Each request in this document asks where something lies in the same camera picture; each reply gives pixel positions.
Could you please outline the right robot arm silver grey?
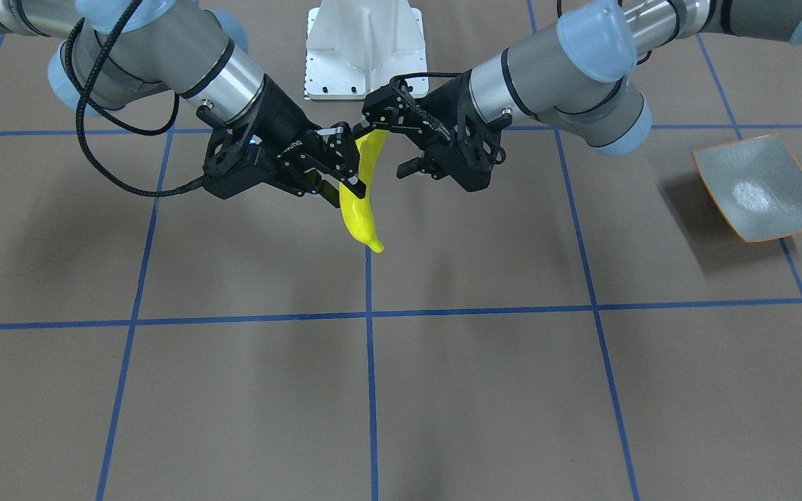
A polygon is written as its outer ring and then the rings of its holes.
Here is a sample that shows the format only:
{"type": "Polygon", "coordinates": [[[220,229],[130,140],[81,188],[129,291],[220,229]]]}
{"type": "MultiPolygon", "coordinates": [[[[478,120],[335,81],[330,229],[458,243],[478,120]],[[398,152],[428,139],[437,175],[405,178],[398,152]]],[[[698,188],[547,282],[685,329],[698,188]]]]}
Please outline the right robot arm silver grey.
{"type": "Polygon", "coordinates": [[[359,150],[344,122],[322,128],[248,55],[242,25],[191,1],[0,1],[0,34],[60,38],[49,82],[75,111],[86,158],[111,183],[145,197],[205,189],[221,199],[259,184],[292,196],[340,192],[365,197],[359,150]],[[171,190],[144,191],[118,180],[88,146],[87,112],[114,112],[162,92],[194,106],[212,129],[203,174],[171,190]]]}

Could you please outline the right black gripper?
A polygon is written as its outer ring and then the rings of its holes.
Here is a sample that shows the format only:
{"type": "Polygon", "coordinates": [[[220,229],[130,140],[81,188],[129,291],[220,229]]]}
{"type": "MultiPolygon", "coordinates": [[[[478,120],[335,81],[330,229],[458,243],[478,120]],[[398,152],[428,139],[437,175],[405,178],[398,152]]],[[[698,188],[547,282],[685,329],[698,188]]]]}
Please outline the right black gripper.
{"type": "Polygon", "coordinates": [[[258,101],[229,126],[214,133],[222,149],[214,156],[214,196],[233,197],[258,184],[291,196],[340,199],[345,188],[357,199],[368,193],[359,175],[360,153],[347,122],[319,128],[280,86],[265,76],[258,101]],[[317,159],[303,151],[315,135],[322,143],[317,159]]]}

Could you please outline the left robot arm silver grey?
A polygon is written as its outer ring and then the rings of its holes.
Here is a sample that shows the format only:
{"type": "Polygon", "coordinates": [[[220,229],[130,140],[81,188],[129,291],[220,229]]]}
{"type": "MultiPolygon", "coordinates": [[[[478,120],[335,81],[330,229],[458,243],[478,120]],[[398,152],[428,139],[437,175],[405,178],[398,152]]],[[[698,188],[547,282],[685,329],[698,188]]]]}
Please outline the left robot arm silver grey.
{"type": "Polygon", "coordinates": [[[503,163],[505,128],[526,118],[582,138],[608,156],[634,151],[652,114],[630,74],[644,54],[698,33],[802,45],[802,1],[593,1],[459,74],[420,99],[391,77],[366,96],[357,137],[404,134],[421,156],[398,167],[466,191],[486,189],[503,163]]]}

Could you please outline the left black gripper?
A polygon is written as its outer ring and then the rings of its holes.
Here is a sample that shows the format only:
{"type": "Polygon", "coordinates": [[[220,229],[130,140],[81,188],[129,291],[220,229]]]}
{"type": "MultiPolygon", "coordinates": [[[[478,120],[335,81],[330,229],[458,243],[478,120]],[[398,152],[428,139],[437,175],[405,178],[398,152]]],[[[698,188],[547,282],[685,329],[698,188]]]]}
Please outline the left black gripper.
{"type": "Polygon", "coordinates": [[[375,130],[403,134],[413,143],[427,143],[422,157],[401,163],[397,179],[429,175],[433,180],[451,177],[465,191],[481,191],[490,184],[495,165],[506,160],[502,131],[512,124],[512,110],[503,109],[484,120],[474,104],[471,73],[466,71],[444,83],[423,101],[413,96],[405,77],[391,77],[366,95],[362,108],[362,134],[375,130]],[[443,140],[443,127],[450,140],[443,140]]]}

